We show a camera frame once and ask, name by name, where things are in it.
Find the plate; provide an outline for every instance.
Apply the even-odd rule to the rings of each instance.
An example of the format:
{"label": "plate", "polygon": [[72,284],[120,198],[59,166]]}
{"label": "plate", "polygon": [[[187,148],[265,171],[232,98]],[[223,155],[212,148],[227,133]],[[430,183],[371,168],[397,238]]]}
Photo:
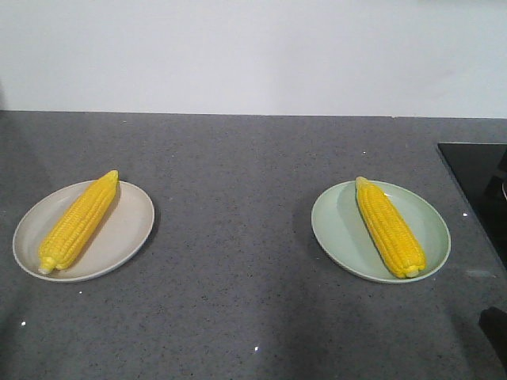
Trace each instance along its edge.
{"label": "plate", "polygon": [[312,208],[311,225],[321,247],[347,271],[378,283],[411,283],[442,268],[451,252],[451,235],[440,214],[409,190],[371,182],[382,188],[419,240],[426,253],[426,269],[412,279],[399,279],[387,270],[361,218],[354,180],[328,188]]}
{"label": "plate", "polygon": [[50,275],[41,275],[37,271],[37,250],[42,239],[91,182],[88,180],[53,192],[21,219],[13,236],[13,254],[28,274],[63,283],[94,279],[124,264],[146,241],[154,223],[153,203],[142,189],[120,181],[116,198],[101,225],[72,266],[54,270]]}

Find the black stovetop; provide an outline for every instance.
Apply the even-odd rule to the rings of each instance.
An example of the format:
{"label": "black stovetop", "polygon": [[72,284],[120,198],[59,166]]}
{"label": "black stovetop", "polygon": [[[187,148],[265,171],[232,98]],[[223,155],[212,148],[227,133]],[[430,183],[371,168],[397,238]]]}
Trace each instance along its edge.
{"label": "black stovetop", "polygon": [[442,142],[440,152],[507,268],[507,144]]}

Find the speckled countertop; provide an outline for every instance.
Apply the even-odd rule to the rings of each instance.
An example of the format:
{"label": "speckled countertop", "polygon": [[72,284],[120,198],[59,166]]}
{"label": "speckled countertop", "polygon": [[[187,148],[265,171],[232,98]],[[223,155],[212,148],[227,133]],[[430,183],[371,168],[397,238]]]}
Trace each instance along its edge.
{"label": "speckled countertop", "polygon": [[[505,142],[507,120],[3,112],[0,131],[4,380],[505,378],[478,326],[507,310],[505,269],[436,144]],[[86,282],[23,272],[25,212],[111,168],[154,202],[144,247]],[[441,213],[437,274],[373,283],[319,247],[314,201],[357,175]]]}

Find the corn on the cob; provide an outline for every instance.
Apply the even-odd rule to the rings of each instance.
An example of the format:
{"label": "corn on the cob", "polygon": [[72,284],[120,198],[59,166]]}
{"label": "corn on the cob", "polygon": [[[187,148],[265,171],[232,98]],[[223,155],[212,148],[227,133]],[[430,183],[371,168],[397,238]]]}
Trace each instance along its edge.
{"label": "corn on the cob", "polygon": [[386,267],[398,278],[417,276],[426,267],[425,253],[382,189],[366,178],[358,177],[356,199]]}
{"label": "corn on the cob", "polygon": [[39,272],[69,268],[96,230],[116,195],[118,171],[95,180],[72,203],[39,247]]}

